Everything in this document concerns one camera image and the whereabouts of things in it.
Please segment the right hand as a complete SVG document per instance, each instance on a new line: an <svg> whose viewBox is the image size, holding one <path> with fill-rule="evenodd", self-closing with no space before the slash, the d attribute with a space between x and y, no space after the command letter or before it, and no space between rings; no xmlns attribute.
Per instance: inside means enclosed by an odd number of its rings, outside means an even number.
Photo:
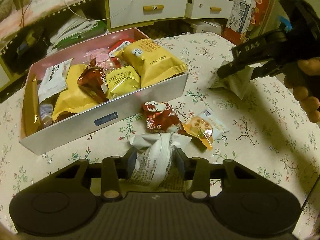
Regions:
<svg viewBox="0 0 320 240"><path fill-rule="evenodd" d="M298 67L308 76L319 76L319 57L299 60ZM319 98L314 97L308 90L308 87L302 85L302 80L298 76L288 76L284 78L284 85L293 89L293 96L299 102L303 111L307 114L312 123L319 122Z"/></svg>

